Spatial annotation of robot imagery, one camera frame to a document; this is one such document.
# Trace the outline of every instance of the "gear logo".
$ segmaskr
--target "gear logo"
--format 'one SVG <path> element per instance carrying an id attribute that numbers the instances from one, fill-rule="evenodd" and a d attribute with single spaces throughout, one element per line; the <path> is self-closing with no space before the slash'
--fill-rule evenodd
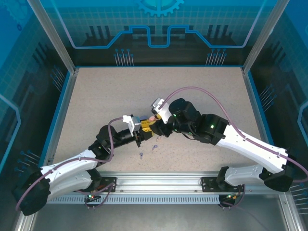
<path id="1" fill-rule="evenodd" d="M 12 18 L 19 24 L 26 19 L 28 5 L 26 0 L 0 0 L 0 7 L 5 7 Z"/>
<path id="2" fill-rule="evenodd" d="M 139 10 L 144 10 L 144 13 L 150 13 L 151 16 L 162 14 L 167 16 L 168 13 L 173 13 L 174 9 L 179 9 L 180 4 L 184 0 L 136 0 L 139 5 Z"/>

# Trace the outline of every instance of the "enclosure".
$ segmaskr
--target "enclosure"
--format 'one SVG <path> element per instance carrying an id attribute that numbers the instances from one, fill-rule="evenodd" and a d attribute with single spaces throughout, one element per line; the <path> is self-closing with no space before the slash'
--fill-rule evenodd
<path id="1" fill-rule="evenodd" d="M 0 1 L 1 230 L 306 230 L 307 183 L 286 193 L 248 184 L 241 206 L 222 210 L 228 192 L 203 192 L 201 177 L 255 162 L 181 134 L 115 149 L 98 170 L 116 190 L 95 211 L 72 192 L 24 216 L 11 191 L 29 165 L 81 153 L 111 119 L 148 118 L 156 98 L 186 86 L 214 94 L 241 130 L 308 168 L 307 9 L 304 0 Z M 200 92 L 180 97 L 225 116 Z"/>

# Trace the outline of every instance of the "beige work surface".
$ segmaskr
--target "beige work surface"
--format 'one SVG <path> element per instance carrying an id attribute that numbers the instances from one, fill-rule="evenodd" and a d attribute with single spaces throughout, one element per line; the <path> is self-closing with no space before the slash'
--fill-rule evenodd
<path id="1" fill-rule="evenodd" d="M 185 86 L 202 87 L 225 106 L 239 129 L 259 138 L 256 120 L 244 79 L 237 67 L 136 67 L 81 68 L 79 70 L 54 163 L 87 149 L 100 128 L 116 117 L 134 114 L 151 116 L 151 103 L 166 98 Z M 207 95 L 195 90 L 182 91 L 172 100 L 184 98 L 202 114 L 225 117 L 219 106 Z M 116 121 L 117 131 L 127 125 Z M 110 163 L 99 167 L 109 171 L 217 171 L 222 166 L 241 167 L 253 161 L 234 151 L 210 144 L 190 141 L 181 134 L 156 136 L 115 149 Z"/>

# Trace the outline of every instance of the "speckled tabletop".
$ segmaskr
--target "speckled tabletop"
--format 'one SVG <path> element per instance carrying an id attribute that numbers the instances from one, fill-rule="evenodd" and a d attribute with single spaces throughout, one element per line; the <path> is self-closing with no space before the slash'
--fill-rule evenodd
<path id="1" fill-rule="evenodd" d="M 116 117 L 134 114 L 151 116 L 150 105 L 174 90 L 198 86 L 214 94 L 227 109 L 239 129 L 260 137 L 244 79 L 237 67 L 135 67 L 81 68 L 79 70 L 54 163 L 87 149 L 100 128 Z M 202 114 L 225 117 L 218 105 L 202 92 L 188 90 L 174 96 L 191 101 Z M 117 131 L 127 128 L 115 122 Z M 190 141 L 181 134 L 156 137 L 115 149 L 108 171 L 217 171 L 222 166 L 241 167 L 253 161 L 220 147 Z"/>

